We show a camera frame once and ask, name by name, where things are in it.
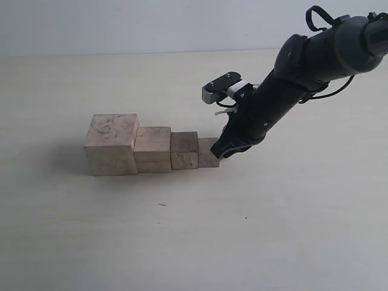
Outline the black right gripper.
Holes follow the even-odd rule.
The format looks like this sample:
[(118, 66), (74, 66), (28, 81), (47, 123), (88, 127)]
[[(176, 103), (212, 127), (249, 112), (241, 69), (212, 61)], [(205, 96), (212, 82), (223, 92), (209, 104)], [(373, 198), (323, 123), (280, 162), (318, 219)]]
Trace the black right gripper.
[(228, 122), (210, 151), (216, 158), (227, 159), (261, 142), (267, 132), (303, 97), (303, 87), (279, 79), (275, 72), (244, 98), (235, 116)]

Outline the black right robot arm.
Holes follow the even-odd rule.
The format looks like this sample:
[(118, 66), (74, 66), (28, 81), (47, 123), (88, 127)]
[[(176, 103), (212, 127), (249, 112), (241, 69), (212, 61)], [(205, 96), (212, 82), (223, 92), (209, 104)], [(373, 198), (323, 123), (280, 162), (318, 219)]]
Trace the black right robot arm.
[(306, 11), (306, 23), (314, 35), (292, 35), (259, 85), (228, 72), (202, 88), (202, 100), (218, 104), (228, 116), (210, 149), (215, 157), (228, 158), (259, 144), (294, 105), (323, 98), (330, 82), (351, 82), (387, 54), (386, 13), (332, 18), (314, 5)]

